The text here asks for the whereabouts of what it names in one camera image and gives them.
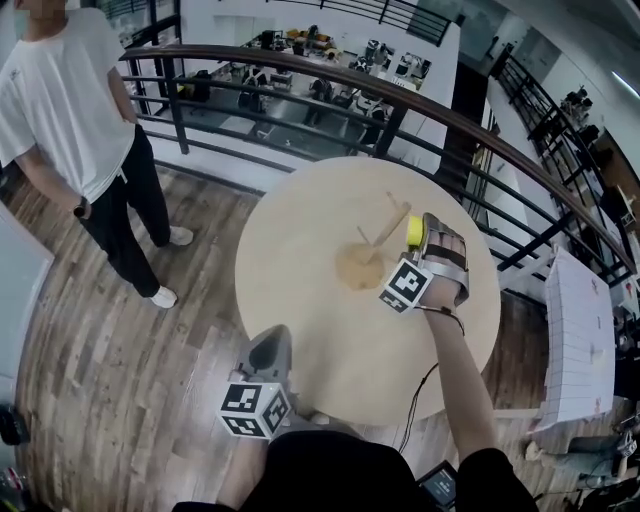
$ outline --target ceiling light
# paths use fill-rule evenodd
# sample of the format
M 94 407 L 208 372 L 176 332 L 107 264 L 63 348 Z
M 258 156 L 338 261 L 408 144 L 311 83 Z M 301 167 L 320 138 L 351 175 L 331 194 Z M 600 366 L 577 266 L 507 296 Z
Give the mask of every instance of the ceiling light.
M 627 89 L 629 89 L 629 91 L 631 91 L 634 96 L 638 99 L 640 99 L 640 94 L 638 94 L 638 91 L 636 91 L 633 87 L 631 87 L 627 82 L 624 81 L 624 79 L 615 71 L 612 71 L 613 76 L 616 77 L 616 79 L 618 80 L 618 82 L 620 82 L 622 85 L 624 85 Z

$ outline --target black pants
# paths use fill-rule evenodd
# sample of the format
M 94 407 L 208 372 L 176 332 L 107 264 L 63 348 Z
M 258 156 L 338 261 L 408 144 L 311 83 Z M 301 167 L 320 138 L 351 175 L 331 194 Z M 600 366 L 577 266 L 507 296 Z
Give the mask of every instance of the black pants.
M 120 277 L 133 284 L 143 297 L 153 297 L 160 283 L 133 236 L 127 203 L 138 212 L 156 246 L 169 243 L 170 228 L 153 149 L 140 125 L 136 125 L 136 138 L 122 171 L 126 183 L 118 176 L 91 205 L 91 217 L 80 222 L 107 253 L 109 263 Z

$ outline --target black shirt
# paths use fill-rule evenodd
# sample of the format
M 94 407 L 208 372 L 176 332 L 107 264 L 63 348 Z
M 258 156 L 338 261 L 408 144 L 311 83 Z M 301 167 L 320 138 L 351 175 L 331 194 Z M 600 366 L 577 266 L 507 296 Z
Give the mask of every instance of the black shirt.
M 460 465 L 456 511 L 529 512 L 533 498 L 499 450 L 481 450 Z M 241 512 L 301 510 L 428 511 L 423 491 L 395 449 L 332 431 L 292 432 L 269 446 L 265 472 Z M 174 512 L 223 512 L 184 502 Z

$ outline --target wooden table top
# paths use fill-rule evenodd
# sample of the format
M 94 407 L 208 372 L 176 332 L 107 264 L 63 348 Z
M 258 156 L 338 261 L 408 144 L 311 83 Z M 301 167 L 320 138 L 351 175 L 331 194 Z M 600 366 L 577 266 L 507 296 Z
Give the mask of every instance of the wooden table top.
M 420 380 L 437 361 L 419 311 L 395 313 L 381 287 L 353 291 L 337 278 L 335 255 L 373 241 L 393 216 L 389 193 L 429 211 L 464 236 L 470 298 L 460 306 L 478 368 L 486 365 L 500 322 L 496 265 L 483 235 L 443 189 L 405 167 L 372 158 L 323 160 L 288 177 L 257 205 L 236 259 L 236 294 L 247 334 L 276 324 L 293 336 L 292 388 L 303 403 L 344 421 L 406 421 Z M 406 221 L 382 248 L 388 275 L 405 246 Z M 444 407 L 437 370 L 422 389 L 416 419 Z

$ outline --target wristwatch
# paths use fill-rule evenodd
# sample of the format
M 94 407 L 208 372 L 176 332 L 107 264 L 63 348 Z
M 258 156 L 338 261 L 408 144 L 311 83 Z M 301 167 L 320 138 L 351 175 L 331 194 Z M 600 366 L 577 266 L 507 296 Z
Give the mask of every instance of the wristwatch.
M 80 198 L 80 204 L 73 209 L 73 214 L 78 218 L 82 219 L 87 213 L 87 198 Z

